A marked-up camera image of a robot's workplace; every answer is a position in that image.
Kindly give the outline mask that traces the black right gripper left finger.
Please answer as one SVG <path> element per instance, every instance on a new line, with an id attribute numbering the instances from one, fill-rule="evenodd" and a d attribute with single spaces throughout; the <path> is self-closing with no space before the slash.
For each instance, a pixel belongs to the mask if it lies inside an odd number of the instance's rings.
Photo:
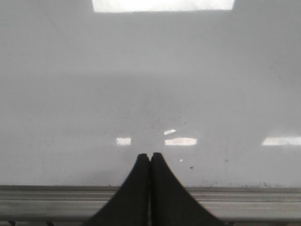
<path id="1" fill-rule="evenodd" d="M 148 220 L 150 161 L 137 156 L 126 180 L 86 226 L 145 226 Z"/>

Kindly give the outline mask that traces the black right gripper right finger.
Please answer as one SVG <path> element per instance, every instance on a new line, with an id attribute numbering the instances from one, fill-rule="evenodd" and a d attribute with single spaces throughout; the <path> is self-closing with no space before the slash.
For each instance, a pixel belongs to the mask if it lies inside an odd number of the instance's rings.
<path id="1" fill-rule="evenodd" d="M 223 226 L 181 185 L 161 153 L 151 158 L 151 220 L 154 226 Z"/>

